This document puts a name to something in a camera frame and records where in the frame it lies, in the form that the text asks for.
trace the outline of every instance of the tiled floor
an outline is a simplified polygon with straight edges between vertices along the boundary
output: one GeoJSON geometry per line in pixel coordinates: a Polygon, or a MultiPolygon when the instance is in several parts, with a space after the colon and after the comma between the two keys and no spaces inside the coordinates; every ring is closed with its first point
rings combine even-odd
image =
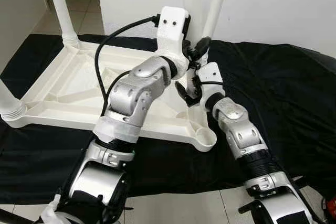
{"type": "MultiPolygon", "coordinates": [[[[78,34],[104,34],[99,0],[66,0],[73,28],[78,34]]],[[[50,10],[35,26],[33,34],[61,35],[52,0],[49,1],[50,10]]]]}
{"type": "MultiPolygon", "coordinates": [[[[104,34],[99,0],[67,0],[67,4],[74,29],[78,34],[104,34]]],[[[61,34],[52,2],[50,6],[50,11],[38,23],[33,33],[61,34]]],[[[322,215],[321,196],[309,187],[302,191],[314,210],[322,215]]],[[[238,207],[250,200],[242,187],[195,195],[161,194],[129,198],[126,207],[134,209],[125,210],[120,222],[122,224],[252,224],[250,213],[240,215],[237,212],[238,207]]],[[[36,220],[45,205],[0,205],[0,208],[36,220]]]]}

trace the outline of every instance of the red object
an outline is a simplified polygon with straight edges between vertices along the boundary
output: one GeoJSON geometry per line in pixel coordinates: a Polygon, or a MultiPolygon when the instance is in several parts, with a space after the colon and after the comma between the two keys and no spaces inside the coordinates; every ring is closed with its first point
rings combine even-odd
{"type": "Polygon", "coordinates": [[[330,213],[331,217],[336,220],[336,197],[327,201],[327,210],[330,213]]]}

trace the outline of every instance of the black cloth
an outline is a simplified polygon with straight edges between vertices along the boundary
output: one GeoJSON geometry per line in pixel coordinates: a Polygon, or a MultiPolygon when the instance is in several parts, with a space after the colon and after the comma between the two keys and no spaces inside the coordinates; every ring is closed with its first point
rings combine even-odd
{"type": "MultiPolygon", "coordinates": [[[[104,36],[83,35],[100,42],[104,36]]],[[[110,45],[156,50],[156,40],[119,37],[110,45]]],[[[21,98],[62,49],[60,36],[29,35],[0,78],[21,98]]],[[[336,61],[291,45],[212,41],[227,96],[245,106],[272,152],[292,176],[303,175],[326,198],[336,194],[336,61]]],[[[207,153],[192,145],[140,138],[130,196],[197,193],[240,186],[243,177],[225,136],[207,153]]],[[[0,123],[0,203],[50,202],[91,132],[0,123]]]]}

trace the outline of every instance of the white pole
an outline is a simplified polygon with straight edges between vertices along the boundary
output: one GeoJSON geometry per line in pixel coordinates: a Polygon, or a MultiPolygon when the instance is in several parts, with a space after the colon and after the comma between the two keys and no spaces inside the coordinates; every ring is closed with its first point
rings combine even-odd
{"type": "Polygon", "coordinates": [[[194,47],[202,35],[202,0],[183,0],[183,5],[184,9],[191,15],[187,39],[194,47]]]}
{"type": "Polygon", "coordinates": [[[217,25],[218,17],[222,8],[223,0],[212,0],[210,9],[203,29],[202,37],[212,37],[217,25]]]}
{"type": "Polygon", "coordinates": [[[78,46],[79,40],[69,15],[69,10],[65,0],[53,0],[58,21],[62,29],[63,43],[71,46],[78,46]]]}
{"type": "Polygon", "coordinates": [[[12,121],[26,112],[26,106],[15,98],[10,90],[0,80],[0,114],[5,121],[12,121]]]}

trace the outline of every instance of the white wall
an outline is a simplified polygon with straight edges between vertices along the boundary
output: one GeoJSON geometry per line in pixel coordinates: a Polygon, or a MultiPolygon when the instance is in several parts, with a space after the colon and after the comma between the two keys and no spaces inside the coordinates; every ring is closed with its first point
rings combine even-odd
{"type": "Polygon", "coordinates": [[[46,11],[44,0],[0,0],[0,72],[46,11]]]}
{"type": "MultiPolygon", "coordinates": [[[[202,0],[203,18],[210,0],[202,0]]],[[[182,0],[100,0],[106,34],[182,0]]],[[[151,25],[125,33],[155,37],[151,25]]],[[[336,56],[336,0],[224,0],[214,39],[290,43],[336,56]]]]}

